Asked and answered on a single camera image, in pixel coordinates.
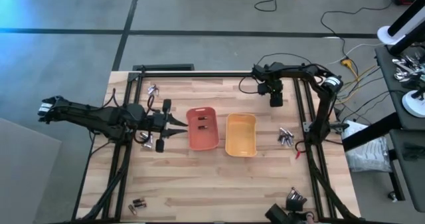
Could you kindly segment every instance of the red plastic bin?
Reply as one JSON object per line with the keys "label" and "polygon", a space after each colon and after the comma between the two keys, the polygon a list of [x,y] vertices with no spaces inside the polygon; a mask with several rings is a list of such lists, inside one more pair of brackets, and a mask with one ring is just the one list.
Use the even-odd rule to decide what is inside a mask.
{"label": "red plastic bin", "polygon": [[192,108],[186,113],[189,125],[189,147],[195,151],[210,150],[218,146],[218,128],[214,108]]}

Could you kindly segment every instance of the robotic arm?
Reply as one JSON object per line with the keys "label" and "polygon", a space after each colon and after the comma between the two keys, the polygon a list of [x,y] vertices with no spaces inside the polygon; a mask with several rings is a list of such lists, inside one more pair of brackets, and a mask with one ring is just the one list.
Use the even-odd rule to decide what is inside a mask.
{"label": "robotic arm", "polygon": [[164,138],[186,130],[166,129],[167,123],[187,126],[176,120],[169,113],[171,100],[164,100],[163,113],[153,110],[152,115],[139,104],[128,104],[120,107],[93,107],[90,105],[70,102],[61,96],[44,99],[39,109],[39,122],[68,121],[86,127],[91,132],[100,132],[111,142],[124,142],[126,136],[136,130],[146,130],[160,133],[156,142],[156,151],[164,151]]}
{"label": "robotic arm", "polygon": [[[329,114],[336,95],[343,86],[340,76],[334,75],[318,64],[290,66],[279,62],[274,62],[270,66],[266,64],[264,67],[254,65],[252,76],[263,82],[258,85],[258,93],[261,95],[270,94],[271,107],[283,105],[282,90],[284,86],[280,78],[301,78],[308,81],[311,88],[319,96],[320,103],[317,110],[317,118],[310,126],[306,142],[320,144],[324,141],[330,133]],[[315,76],[322,76],[326,79],[319,85],[315,80]]]}

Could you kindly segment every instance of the floor stripe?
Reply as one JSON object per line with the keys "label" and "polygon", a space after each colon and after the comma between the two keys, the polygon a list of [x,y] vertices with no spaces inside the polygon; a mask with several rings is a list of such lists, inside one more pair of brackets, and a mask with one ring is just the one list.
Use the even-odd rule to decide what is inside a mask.
{"label": "floor stripe", "polygon": [[0,28],[0,33],[20,34],[70,34],[70,35],[121,35],[122,30],[117,29],[22,29]]}
{"label": "floor stripe", "polygon": [[[287,38],[325,38],[336,37],[333,33],[297,33],[297,32],[262,32],[262,31],[129,31],[130,35],[166,35],[166,36],[215,36],[215,37],[287,37]],[[344,39],[376,39],[376,34],[339,33]]]}
{"label": "floor stripe", "polygon": [[129,30],[131,28],[131,24],[133,23],[134,13],[137,7],[137,1],[138,0],[133,0],[131,2],[130,10],[128,11],[126,25],[124,25],[124,32],[121,36],[120,44],[118,45],[118,50],[117,50],[117,54],[115,55],[114,64],[112,65],[112,71],[118,71],[120,69],[122,55],[124,54],[124,49],[126,48]]}

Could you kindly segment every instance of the black table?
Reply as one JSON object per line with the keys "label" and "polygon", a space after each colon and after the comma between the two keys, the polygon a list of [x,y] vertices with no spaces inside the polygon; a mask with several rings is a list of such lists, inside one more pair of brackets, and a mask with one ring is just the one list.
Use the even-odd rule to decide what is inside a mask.
{"label": "black table", "polygon": [[394,78],[396,65],[392,62],[392,59],[396,57],[390,55],[386,47],[376,48],[375,52],[377,54],[376,58],[378,65],[381,68],[384,80],[388,86],[395,112],[389,114],[378,122],[375,122],[364,130],[343,139],[344,150],[352,150],[353,148],[359,147],[371,140],[390,133],[394,149],[390,150],[392,172],[389,173],[389,175],[396,198],[400,201],[405,200],[392,162],[394,160],[399,160],[400,166],[402,166],[404,178],[409,186],[409,192],[411,193],[412,200],[414,200],[415,208],[418,211],[425,212],[425,187],[423,187],[423,183],[425,181],[425,177],[423,175],[425,175],[425,171],[422,171],[422,175],[417,174],[421,168],[425,169],[425,163],[423,161],[416,162],[415,164],[406,163],[402,160],[402,156],[399,155],[402,153],[404,147],[403,138],[409,138],[409,134],[415,135],[411,141],[414,144],[420,144],[421,141],[423,142],[423,140],[425,140],[425,118],[417,118],[409,114],[402,105],[402,97],[404,93],[407,93],[410,90],[403,88],[401,83]]}
{"label": "black table", "polygon": [[417,118],[409,114],[402,105],[403,93],[407,93],[410,90],[403,88],[401,83],[394,78],[396,65],[392,63],[392,59],[396,57],[390,55],[386,47],[376,48],[375,52],[377,54],[378,65],[381,68],[396,111],[370,125],[368,128],[345,138],[343,140],[345,151],[379,138],[387,134],[390,130],[399,130],[402,128],[405,130],[425,131],[425,118]]}
{"label": "black table", "polygon": [[391,130],[390,137],[394,144],[394,149],[390,150],[391,162],[398,160],[414,208],[417,211],[425,212],[425,159],[409,160],[404,156],[407,143],[425,148],[425,133],[421,131]]}

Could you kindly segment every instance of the white cable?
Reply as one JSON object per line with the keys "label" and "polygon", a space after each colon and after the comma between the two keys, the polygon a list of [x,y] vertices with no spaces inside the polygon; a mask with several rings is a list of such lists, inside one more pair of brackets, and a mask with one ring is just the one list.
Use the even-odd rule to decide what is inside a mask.
{"label": "white cable", "polygon": [[[353,50],[355,50],[355,49],[357,49],[357,48],[359,48],[359,47],[361,47],[361,46],[363,46],[363,45],[365,45],[365,46],[370,46],[370,47],[375,47],[375,46],[380,46],[380,45],[385,45],[384,43],[380,43],[380,44],[375,44],[375,45],[373,45],[373,44],[359,44],[359,45],[357,45],[357,46],[355,46],[354,48],[352,48],[349,52],[347,52],[346,53],[346,55],[348,55],[349,53],[351,53]],[[329,64],[335,64],[335,63],[337,63],[337,62],[339,62],[339,61],[341,61],[341,60],[343,60],[345,58],[345,56],[343,56],[342,58],[340,58],[339,60],[335,60],[335,61],[333,61],[333,62],[330,62]]]}

